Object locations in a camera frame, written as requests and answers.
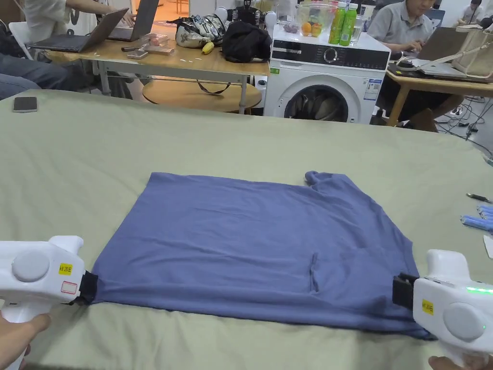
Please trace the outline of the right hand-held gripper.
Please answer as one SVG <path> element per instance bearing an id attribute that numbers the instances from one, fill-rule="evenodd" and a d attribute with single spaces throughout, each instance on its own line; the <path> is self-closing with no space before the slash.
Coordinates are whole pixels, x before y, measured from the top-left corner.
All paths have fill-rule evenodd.
<path id="1" fill-rule="evenodd" d="M 473 281 L 461 253 L 429 250 L 428 274 L 400 273 L 392 283 L 394 304 L 439 342 L 460 367 L 485 367 L 493 352 L 493 287 Z"/>

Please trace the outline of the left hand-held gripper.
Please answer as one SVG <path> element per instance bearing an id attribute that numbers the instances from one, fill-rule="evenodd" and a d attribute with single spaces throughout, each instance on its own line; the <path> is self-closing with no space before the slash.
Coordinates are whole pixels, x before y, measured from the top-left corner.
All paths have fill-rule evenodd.
<path id="1" fill-rule="evenodd" d="M 1 314 L 11 323 L 24 323 L 47 314 L 56 304 L 91 304 L 96 275 L 78 255 L 79 236 L 53 236 L 48 241 L 1 241 Z"/>

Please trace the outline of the person's left hand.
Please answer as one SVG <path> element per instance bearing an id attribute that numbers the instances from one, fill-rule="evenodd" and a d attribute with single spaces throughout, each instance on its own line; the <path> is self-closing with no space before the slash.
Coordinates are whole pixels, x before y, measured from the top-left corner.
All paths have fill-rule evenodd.
<path id="1" fill-rule="evenodd" d="M 0 368 L 7 369 L 30 351 L 30 343 L 51 323 L 49 314 L 41 314 L 24 323 L 12 323 L 0 317 Z"/>

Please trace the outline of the person's right hand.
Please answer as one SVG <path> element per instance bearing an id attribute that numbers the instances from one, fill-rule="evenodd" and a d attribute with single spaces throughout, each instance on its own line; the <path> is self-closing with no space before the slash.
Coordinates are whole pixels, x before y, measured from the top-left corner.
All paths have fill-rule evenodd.
<path id="1" fill-rule="evenodd" d="M 493 357 L 490 355 L 486 362 L 478 357 L 470 357 L 465 359 L 464 366 L 460 367 L 448 357 L 432 356 L 428 359 L 428 364 L 433 370 L 492 370 Z"/>

